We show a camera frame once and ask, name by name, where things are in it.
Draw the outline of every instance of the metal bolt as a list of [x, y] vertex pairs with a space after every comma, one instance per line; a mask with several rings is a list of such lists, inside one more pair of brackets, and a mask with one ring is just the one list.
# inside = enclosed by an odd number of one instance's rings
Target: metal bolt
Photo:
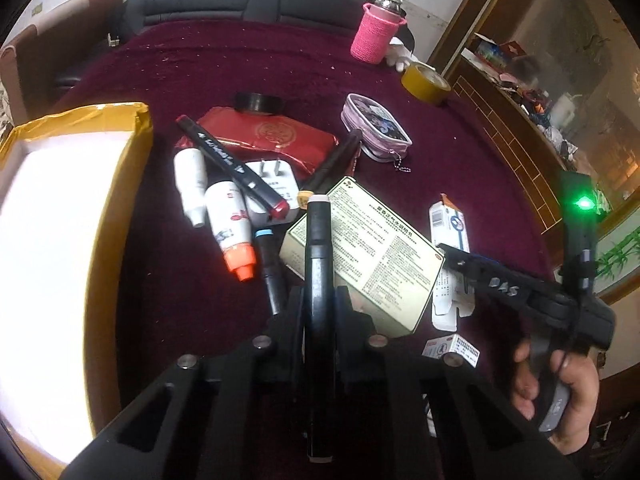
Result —
[[367, 339], [367, 343], [371, 348], [384, 348], [389, 343], [389, 339], [381, 334], [374, 334]]
[[258, 350], [269, 348], [271, 346], [271, 338], [268, 335], [259, 335], [258, 337], [254, 337], [254, 346]]
[[462, 355], [456, 354], [454, 352], [447, 352], [442, 356], [442, 360], [444, 361], [444, 364], [454, 368], [462, 366], [462, 364], [465, 362], [465, 359], [462, 357]]
[[198, 358], [192, 354], [185, 354], [178, 359], [178, 366], [180, 368], [193, 368], [198, 362]]

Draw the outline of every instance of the white plastic bottle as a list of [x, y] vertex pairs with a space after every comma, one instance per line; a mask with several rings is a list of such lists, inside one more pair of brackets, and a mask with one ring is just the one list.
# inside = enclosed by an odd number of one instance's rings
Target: white plastic bottle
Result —
[[205, 193], [213, 236], [225, 255], [226, 267], [244, 282], [254, 276], [252, 230], [242, 193], [235, 183], [214, 184]]
[[180, 192], [182, 209], [194, 227], [204, 225], [207, 169], [198, 148], [180, 150], [174, 157], [175, 187]]

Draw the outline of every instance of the green led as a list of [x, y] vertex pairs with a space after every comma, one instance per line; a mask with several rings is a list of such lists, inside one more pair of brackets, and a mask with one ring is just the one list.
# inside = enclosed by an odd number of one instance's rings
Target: green led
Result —
[[577, 205], [583, 211], [589, 211], [591, 209], [595, 209], [596, 207], [595, 202], [588, 196], [581, 196], [578, 199], [578, 202], [575, 203], [575, 205]]

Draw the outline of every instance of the power adapter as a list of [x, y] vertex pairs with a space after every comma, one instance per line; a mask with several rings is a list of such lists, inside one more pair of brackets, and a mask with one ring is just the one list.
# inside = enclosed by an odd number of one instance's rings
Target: power adapter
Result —
[[289, 204], [289, 213], [283, 219], [272, 218], [253, 198], [245, 196], [249, 220], [255, 229], [271, 225], [288, 224], [298, 216], [298, 183], [293, 170], [284, 160], [258, 160], [248, 162], [247, 166], [255, 171], [269, 186], [273, 187]]

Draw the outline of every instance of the brown armrest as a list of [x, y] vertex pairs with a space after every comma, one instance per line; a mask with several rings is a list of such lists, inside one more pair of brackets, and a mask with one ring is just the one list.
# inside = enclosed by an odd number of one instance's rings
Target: brown armrest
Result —
[[107, 36], [109, 16], [122, 0], [69, 0], [18, 34], [0, 54], [0, 79], [16, 125], [47, 114], [58, 72]]

